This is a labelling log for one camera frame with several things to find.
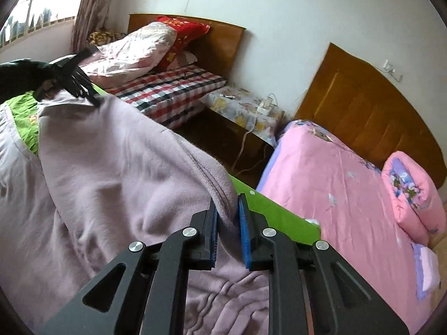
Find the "red pillow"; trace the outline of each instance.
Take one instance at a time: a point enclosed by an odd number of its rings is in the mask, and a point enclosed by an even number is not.
[[[192,23],[185,20],[170,18],[168,16],[160,16],[157,20],[177,30],[177,39],[175,40],[174,45],[156,67],[156,70],[159,72],[166,71],[169,64],[172,63],[178,53],[180,53],[190,42],[204,36],[210,30],[209,25]]]

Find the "electrical cable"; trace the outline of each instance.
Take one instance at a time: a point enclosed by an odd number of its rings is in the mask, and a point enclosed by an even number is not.
[[[267,97],[270,97],[271,95],[275,98],[276,106],[278,106],[278,98],[276,98],[276,96],[273,93],[270,93]]]
[[[242,152],[244,152],[244,147],[245,147],[245,139],[247,138],[247,135],[252,132],[255,128],[256,128],[256,121],[258,119],[258,112],[256,112],[256,115],[254,116],[254,123],[253,123],[253,127],[251,128],[251,130],[247,131],[244,134],[244,137],[242,137],[242,145],[241,145],[241,149],[239,151],[239,153],[237,154],[236,160],[234,161],[233,165],[231,166],[231,170],[234,171],[237,162],[239,161],[239,159],[241,158]]]
[[[249,169],[245,169],[245,170],[241,170],[241,171],[239,171],[236,175],[234,175],[234,177],[238,177],[238,175],[239,175],[239,174],[242,174],[243,172],[253,170],[253,169],[254,169],[256,166],[258,166],[262,161],[264,161],[264,160],[265,160],[265,156],[266,156],[267,146],[268,146],[267,144],[264,145],[264,157],[263,157],[261,160],[259,160],[256,164],[254,164],[253,167],[251,167],[251,168],[249,168]]]

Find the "window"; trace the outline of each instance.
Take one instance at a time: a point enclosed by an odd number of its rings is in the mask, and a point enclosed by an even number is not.
[[[81,0],[19,0],[0,30],[0,49],[30,32],[74,19],[80,2]]]

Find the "wooden bed frame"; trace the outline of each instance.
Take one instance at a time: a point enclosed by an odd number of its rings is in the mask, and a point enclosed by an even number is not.
[[[330,44],[294,119],[309,119],[382,168],[392,152],[413,158],[440,188],[447,175],[427,125],[376,68]]]
[[[178,17],[194,23],[204,23],[211,26],[207,35],[192,41],[188,45],[188,50],[197,57],[198,62],[196,65],[210,73],[228,79],[245,28],[191,16],[131,14],[129,17],[128,33],[157,21],[160,16]]]

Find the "lavender blanket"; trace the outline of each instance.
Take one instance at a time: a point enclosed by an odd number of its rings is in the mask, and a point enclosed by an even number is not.
[[[130,242],[165,240],[212,198],[216,269],[190,273],[185,333],[267,334],[268,277],[242,264],[224,168],[131,105],[101,99],[99,110],[64,94],[44,106],[39,158],[1,106],[0,287],[13,308],[38,331]]]

